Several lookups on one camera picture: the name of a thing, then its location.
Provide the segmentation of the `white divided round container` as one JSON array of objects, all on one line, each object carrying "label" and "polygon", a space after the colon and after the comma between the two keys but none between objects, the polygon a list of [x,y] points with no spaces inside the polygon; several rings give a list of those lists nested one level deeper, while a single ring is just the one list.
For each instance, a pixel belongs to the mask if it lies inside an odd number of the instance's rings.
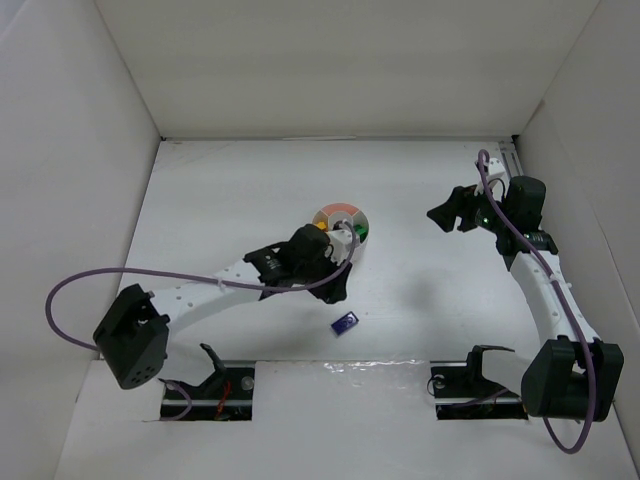
[{"label": "white divided round container", "polygon": [[[355,250],[351,257],[352,262],[357,262],[363,255],[370,233],[370,225],[367,216],[358,207],[348,203],[333,203],[322,207],[313,217],[312,224],[323,222],[327,226],[328,233],[333,230],[348,229],[353,234]],[[368,229],[368,235],[362,241],[355,231],[355,226],[361,225]]]}]

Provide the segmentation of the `green lego brick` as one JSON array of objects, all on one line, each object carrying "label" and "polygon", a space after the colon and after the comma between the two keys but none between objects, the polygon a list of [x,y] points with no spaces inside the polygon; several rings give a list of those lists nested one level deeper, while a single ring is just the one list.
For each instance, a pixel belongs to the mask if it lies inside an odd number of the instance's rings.
[{"label": "green lego brick", "polygon": [[357,225],[355,226],[355,231],[359,235],[360,239],[364,241],[368,235],[368,229],[364,226]]}]

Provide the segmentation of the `blue lego plate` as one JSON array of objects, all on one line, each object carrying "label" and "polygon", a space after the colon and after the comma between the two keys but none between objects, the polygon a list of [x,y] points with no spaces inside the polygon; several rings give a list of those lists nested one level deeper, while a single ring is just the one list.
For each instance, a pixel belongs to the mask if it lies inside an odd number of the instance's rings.
[{"label": "blue lego plate", "polygon": [[334,321],[330,328],[336,336],[341,336],[357,326],[358,323],[358,317],[353,312],[349,312]]}]

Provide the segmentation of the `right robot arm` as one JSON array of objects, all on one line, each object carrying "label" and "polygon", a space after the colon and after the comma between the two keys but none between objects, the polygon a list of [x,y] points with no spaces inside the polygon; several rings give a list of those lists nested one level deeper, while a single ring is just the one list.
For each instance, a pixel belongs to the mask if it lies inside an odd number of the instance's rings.
[{"label": "right robot arm", "polygon": [[540,229],[545,184],[528,176],[511,179],[496,203],[473,186],[458,186],[427,216],[443,231],[477,227],[496,236],[496,248],[523,292],[541,348],[533,359],[507,347],[477,346],[475,373],[520,396],[534,417],[604,421],[624,364],[620,347],[590,327],[561,272],[558,249]]}]

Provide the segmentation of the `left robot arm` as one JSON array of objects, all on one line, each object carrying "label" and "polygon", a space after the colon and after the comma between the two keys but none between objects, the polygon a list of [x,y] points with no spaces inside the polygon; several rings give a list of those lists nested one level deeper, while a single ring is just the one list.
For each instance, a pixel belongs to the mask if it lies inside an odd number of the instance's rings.
[{"label": "left robot arm", "polygon": [[331,231],[307,224],[210,278],[185,275],[181,285],[157,292],[130,285],[116,296],[93,340],[119,387],[138,388],[160,375],[172,338],[209,317],[296,291],[329,305],[344,301],[360,245],[346,220]]}]

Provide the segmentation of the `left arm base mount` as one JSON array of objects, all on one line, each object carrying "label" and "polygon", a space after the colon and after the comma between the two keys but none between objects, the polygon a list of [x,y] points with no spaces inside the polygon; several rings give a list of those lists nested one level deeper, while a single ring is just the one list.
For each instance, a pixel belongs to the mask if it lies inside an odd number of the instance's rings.
[{"label": "left arm base mount", "polygon": [[227,363],[226,372],[214,371],[200,385],[170,380],[165,386],[160,418],[177,421],[251,421],[255,364]]}]

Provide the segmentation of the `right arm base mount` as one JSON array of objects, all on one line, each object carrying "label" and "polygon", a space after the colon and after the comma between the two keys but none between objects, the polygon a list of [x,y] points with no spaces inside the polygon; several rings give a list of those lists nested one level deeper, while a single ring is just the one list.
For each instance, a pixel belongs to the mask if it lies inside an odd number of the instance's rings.
[{"label": "right arm base mount", "polygon": [[440,421],[523,420],[520,398],[473,371],[468,361],[433,361],[427,392]]}]

